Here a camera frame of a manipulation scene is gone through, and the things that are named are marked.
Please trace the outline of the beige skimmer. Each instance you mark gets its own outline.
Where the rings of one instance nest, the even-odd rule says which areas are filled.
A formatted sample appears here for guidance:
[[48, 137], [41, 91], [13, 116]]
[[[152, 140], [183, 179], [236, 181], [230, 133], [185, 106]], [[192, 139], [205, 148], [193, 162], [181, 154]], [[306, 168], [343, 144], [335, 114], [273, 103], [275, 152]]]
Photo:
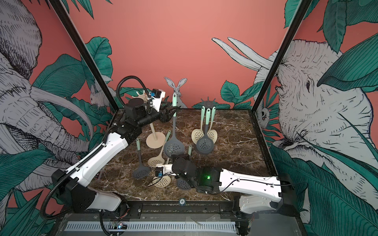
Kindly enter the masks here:
[[160, 153], [158, 156], [156, 157], [152, 157], [148, 160], [148, 165], [151, 166], [151, 167], [156, 167], [157, 165], [159, 164], [168, 164], [169, 161], [170, 161], [170, 158], [168, 157], [166, 160], [163, 159], [162, 157], [162, 153], [163, 153], [163, 150], [164, 150], [164, 145], [165, 143], [168, 141], [169, 137], [170, 137], [170, 134], [171, 134], [171, 131], [169, 130], [168, 133], [167, 133], [167, 136], [165, 138], [165, 141], [163, 143], [163, 146], [160, 150]]
[[203, 132], [203, 119], [205, 116], [205, 106], [202, 106], [201, 108], [201, 116], [200, 116], [200, 128], [195, 129], [192, 131], [192, 141], [196, 145], [198, 140], [204, 136]]
[[212, 128], [213, 126], [213, 122], [214, 122], [214, 117], [215, 117], [215, 112], [216, 112], [216, 107], [213, 107], [212, 108], [212, 112], [211, 112], [211, 124], [210, 124], [210, 129], [209, 131], [207, 132], [207, 136], [213, 141], [213, 143], [215, 143], [217, 141], [217, 138], [218, 138], [218, 133], [216, 130], [214, 130]]
[[171, 183], [171, 177], [163, 176], [163, 177], [154, 177], [152, 180], [152, 186], [164, 188], [167, 187]]

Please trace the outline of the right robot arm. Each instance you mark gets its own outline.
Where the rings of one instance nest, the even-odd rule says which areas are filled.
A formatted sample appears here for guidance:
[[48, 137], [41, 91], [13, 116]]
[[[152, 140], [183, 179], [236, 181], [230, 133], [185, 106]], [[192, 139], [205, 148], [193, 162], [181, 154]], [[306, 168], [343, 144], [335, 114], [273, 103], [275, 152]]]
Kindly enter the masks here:
[[299, 216], [294, 184], [288, 175], [259, 177], [219, 167], [197, 167], [182, 157], [164, 165], [163, 173], [178, 176], [199, 193], [239, 193], [236, 210], [244, 214], [274, 210], [284, 216]]

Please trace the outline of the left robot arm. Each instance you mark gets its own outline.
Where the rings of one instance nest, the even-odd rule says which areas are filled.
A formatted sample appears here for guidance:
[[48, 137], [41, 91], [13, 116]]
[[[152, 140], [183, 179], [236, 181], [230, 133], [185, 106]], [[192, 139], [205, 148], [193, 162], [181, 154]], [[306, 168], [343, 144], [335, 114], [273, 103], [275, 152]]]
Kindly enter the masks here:
[[[52, 220], [70, 212], [85, 213], [99, 210], [125, 216], [129, 210], [126, 199], [120, 194], [89, 188], [95, 175], [119, 152], [127, 148], [142, 133], [142, 128], [155, 121], [169, 122], [177, 112], [177, 98], [172, 102], [152, 97], [148, 103], [141, 98], [131, 99], [125, 106], [122, 117], [107, 129], [102, 142], [87, 156], [65, 171], [52, 175], [53, 188], [50, 190], [40, 209], [44, 220]], [[58, 199], [70, 209], [49, 215], [45, 212], [51, 197]]]

